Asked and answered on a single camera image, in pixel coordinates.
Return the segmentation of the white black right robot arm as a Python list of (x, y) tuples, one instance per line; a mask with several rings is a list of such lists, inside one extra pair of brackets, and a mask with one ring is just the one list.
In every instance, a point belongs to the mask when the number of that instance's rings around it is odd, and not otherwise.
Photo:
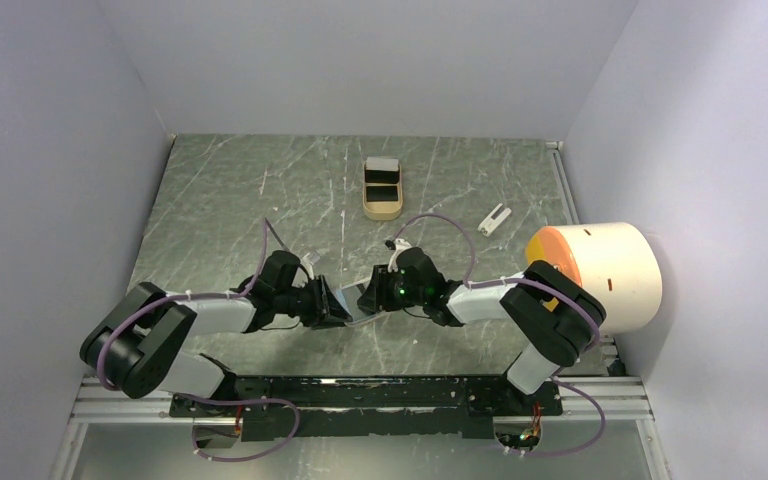
[(419, 247), (374, 266), (367, 283), (341, 294), (353, 316), (420, 308), (435, 324), (461, 327), (490, 320), (514, 323), (526, 345), (506, 369), (502, 406), (522, 414), (553, 374), (573, 366), (600, 339), (607, 318), (599, 300), (548, 262), (537, 260), (514, 276), (469, 283), (451, 280)]

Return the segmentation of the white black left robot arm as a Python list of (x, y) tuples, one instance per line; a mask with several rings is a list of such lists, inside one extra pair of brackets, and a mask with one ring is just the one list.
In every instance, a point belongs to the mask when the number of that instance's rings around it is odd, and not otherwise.
[(276, 315), (295, 317), (312, 329), (351, 321), (323, 276), (295, 285), (301, 268), (296, 255), (275, 250), (255, 275), (225, 292), (174, 294), (141, 282), (86, 337), (79, 357), (107, 388), (130, 398), (155, 390), (189, 394), (209, 414), (224, 415), (237, 400), (233, 372), (206, 354), (183, 351), (184, 342), (256, 332)]

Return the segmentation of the beige leather card holder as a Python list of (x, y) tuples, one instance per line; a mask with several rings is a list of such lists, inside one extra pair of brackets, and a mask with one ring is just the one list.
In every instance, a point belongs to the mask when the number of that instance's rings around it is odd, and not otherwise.
[(359, 300), (366, 292), (371, 278), (354, 282), (352, 284), (339, 287), (335, 292), (335, 297), (340, 305), (349, 313), (349, 319), (344, 322), (347, 327), (359, 327), (379, 318), (386, 317), (388, 312), (378, 311), (369, 313), (359, 307)]

